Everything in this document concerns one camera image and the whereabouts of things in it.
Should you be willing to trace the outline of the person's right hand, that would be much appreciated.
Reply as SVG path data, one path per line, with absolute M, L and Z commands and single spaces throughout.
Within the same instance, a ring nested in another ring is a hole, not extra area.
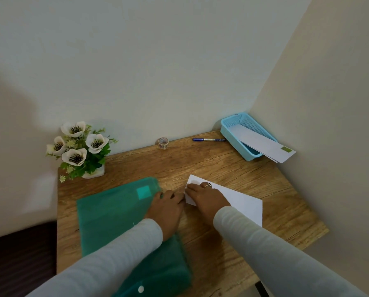
M 191 198 L 196 204 L 205 222 L 210 226 L 213 226 L 214 217 L 220 209 L 231 206 L 219 190 L 214 189 L 214 191 L 215 196 L 213 198 Z

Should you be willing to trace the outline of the person's left hand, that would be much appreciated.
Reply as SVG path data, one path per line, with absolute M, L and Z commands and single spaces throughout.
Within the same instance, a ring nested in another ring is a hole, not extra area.
M 152 219 L 159 225 L 165 242 L 177 231 L 184 207 L 160 207 L 155 202 L 155 195 L 144 219 Z

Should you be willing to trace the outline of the white paper sheet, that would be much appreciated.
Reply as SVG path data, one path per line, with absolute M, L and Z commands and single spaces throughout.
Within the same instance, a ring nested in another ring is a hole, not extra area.
M 262 200 L 246 195 L 239 191 L 229 189 L 219 184 L 213 183 L 209 180 L 202 179 L 191 174 L 188 178 L 187 184 L 201 184 L 203 182 L 210 183 L 213 189 L 219 190 L 232 207 L 245 215 L 259 226 L 262 226 Z

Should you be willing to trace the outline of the person's left forearm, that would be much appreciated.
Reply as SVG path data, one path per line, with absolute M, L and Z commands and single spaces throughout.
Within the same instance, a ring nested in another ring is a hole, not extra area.
M 162 228 L 152 219 L 143 219 L 26 297 L 111 297 L 133 269 L 162 242 Z

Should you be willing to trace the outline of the person's right forearm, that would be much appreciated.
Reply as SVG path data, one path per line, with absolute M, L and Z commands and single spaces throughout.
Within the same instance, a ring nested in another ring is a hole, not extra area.
M 369 297 L 231 206 L 217 212 L 213 225 L 275 297 Z

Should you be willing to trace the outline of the green plastic document folder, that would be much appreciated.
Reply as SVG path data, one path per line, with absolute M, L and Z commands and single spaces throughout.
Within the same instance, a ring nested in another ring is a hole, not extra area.
M 78 199 L 82 256 L 137 225 L 158 191 L 158 180 L 147 177 Z M 177 232 L 148 255 L 112 297 L 176 297 L 191 287 L 192 276 Z

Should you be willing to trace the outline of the light blue plastic basket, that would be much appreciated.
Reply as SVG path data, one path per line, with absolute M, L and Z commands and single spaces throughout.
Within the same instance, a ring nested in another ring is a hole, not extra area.
M 246 161 L 252 161 L 253 159 L 259 158 L 262 156 L 262 154 L 255 149 L 252 149 L 250 146 L 243 144 L 234 136 L 229 128 L 235 125 L 242 125 L 247 129 L 250 129 L 277 142 L 277 140 L 262 125 L 260 125 L 246 112 L 233 114 L 221 119 L 221 134 Z

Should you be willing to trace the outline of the white envelope with green stamp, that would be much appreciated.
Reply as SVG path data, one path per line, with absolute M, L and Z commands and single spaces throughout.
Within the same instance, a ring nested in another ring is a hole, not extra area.
M 296 154 L 295 150 L 247 129 L 242 125 L 232 126 L 229 130 L 243 144 L 250 146 L 252 149 L 255 149 L 277 163 L 284 163 Z

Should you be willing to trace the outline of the white artificial flowers in pot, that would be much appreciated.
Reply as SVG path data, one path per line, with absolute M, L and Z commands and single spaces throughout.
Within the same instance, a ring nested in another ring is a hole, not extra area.
M 84 121 L 65 123 L 61 132 L 62 136 L 55 137 L 53 144 L 46 146 L 46 156 L 61 160 L 63 174 L 59 175 L 59 182 L 103 176 L 111 144 L 118 140 L 105 136 L 105 128 L 95 130 Z

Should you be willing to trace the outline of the black table leg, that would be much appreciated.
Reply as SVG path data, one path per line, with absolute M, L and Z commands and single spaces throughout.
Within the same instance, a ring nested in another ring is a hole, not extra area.
M 255 288 L 258 291 L 258 294 L 260 295 L 260 297 L 270 297 L 270 295 L 268 294 L 266 288 L 264 287 L 261 281 L 258 281 L 255 284 Z

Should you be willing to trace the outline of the dark striped fabric furniture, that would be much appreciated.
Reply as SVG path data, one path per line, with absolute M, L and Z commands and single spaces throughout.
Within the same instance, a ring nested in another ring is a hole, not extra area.
M 57 222 L 0 237 L 0 297 L 24 297 L 57 274 Z

